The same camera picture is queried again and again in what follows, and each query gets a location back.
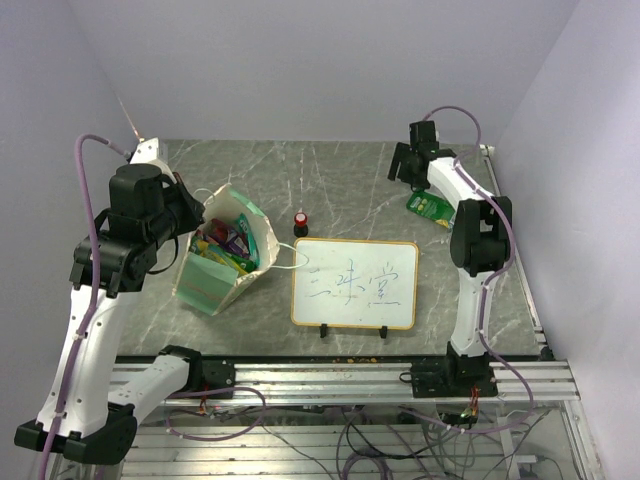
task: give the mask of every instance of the yellow whiteboard border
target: yellow whiteboard border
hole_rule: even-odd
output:
[[[415,265],[415,278],[413,280],[413,315],[411,318],[411,325],[409,325],[408,327],[387,327],[389,330],[411,330],[413,328],[413,326],[416,323],[416,302],[418,299],[418,259],[420,258],[420,249],[418,248],[418,245],[416,245],[413,242],[393,242],[393,241],[389,241],[389,240],[352,240],[352,239],[348,239],[348,238],[311,238],[311,237],[304,237],[304,238],[299,238],[295,241],[295,243],[293,244],[293,248],[296,248],[296,246],[298,245],[298,242],[303,241],[312,241],[312,242],[347,242],[347,243],[385,243],[385,244],[390,244],[390,245],[411,245],[413,248],[416,249],[416,265]],[[296,258],[296,254],[298,252],[296,250],[293,251],[293,265],[297,265],[297,258]],[[298,325],[300,327],[321,327],[323,324],[321,323],[298,323],[296,322],[296,319],[293,317],[293,302],[295,299],[295,290],[296,290],[296,270],[297,268],[294,268],[292,270],[293,272],[293,279],[291,282],[291,321],[294,323],[294,325]],[[327,327],[331,327],[331,328],[368,328],[368,329],[373,329],[373,330],[380,330],[382,327],[378,327],[378,326],[374,326],[374,325],[367,325],[367,326],[358,326],[358,325],[334,325],[334,324],[329,324],[329,323],[325,323],[324,325],[326,325]]]

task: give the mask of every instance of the wall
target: wall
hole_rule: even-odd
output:
[[[135,146],[125,116],[65,2],[0,6],[0,464],[25,478],[34,454],[13,446],[53,381],[69,314],[69,272],[86,236],[73,162],[75,138],[102,134]],[[85,149],[94,208],[120,160]]]
[[[576,3],[71,0],[143,136],[398,140],[455,103],[492,145]]]
[[[581,2],[497,147],[552,346],[611,479],[637,478],[640,4]]]

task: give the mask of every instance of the whiteboard frame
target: whiteboard frame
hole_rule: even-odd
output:
[[[386,245],[411,245],[416,250],[416,263],[415,263],[415,272],[413,278],[413,307],[411,309],[411,324],[406,327],[390,327],[388,325],[384,325],[388,330],[411,330],[416,323],[416,304],[418,301],[418,260],[420,259],[420,248],[414,242],[394,242],[389,240],[361,240],[361,239],[349,239],[349,238],[317,238],[317,237],[302,237],[298,238],[293,247],[296,248],[298,242],[301,241],[312,241],[312,242],[346,242],[346,243],[374,243],[374,244],[386,244]],[[298,264],[297,259],[297,250],[293,251],[293,264]],[[333,324],[333,323],[298,323],[296,319],[293,317],[293,305],[295,300],[295,289],[296,289],[296,269],[292,270],[292,281],[291,281],[291,321],[294,325],[298,325],[301,327],[321,327],[322,325],[326,325],[330,328],[366,328],[369,330],[380,330],[383,326],[378,325],[342,325],[342,324]]]

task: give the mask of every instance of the black bottle with red cap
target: black bottle with red cap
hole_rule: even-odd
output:
[[[295,225],[293,226],[293,234],[300,238],[309,235],[309,227],[307,226],[307,214],[298,212],[293,217]]]

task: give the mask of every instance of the marble surface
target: marble surface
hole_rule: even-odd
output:
[[[125,327],[120,354],[155,355],[169,344],[206,354],[395,355],[444,353],[453,332],[458,274],[449,256],[447,230],[405,208],[409,186],[387,180],[395,143],[170,141],[170,166],[190,191],[224,183],[251,198],[269,217],[278,240],[293,244],[293,215],[309,216],[310,236],[403,240],[420,248],[416,322],[411,330],[318,328],[291,322],[291,272],[270,270],[226,311],[211,317],[171,296],[177,261],[170,271],[148,276],[142,299]],[[454,151],[462,148],[452,146]],[[485,188],[492,184],[480,154],[465,168]],[[200,192],[200,200],[207,194]],[[159,252],[170,262],[173,246]],[[185,242],[181,242],[181,255]],[[278,263],[291,264],[281,250]],[[515,268],[498,281],[489,322],[499,352],[536,354],[531,313]]]

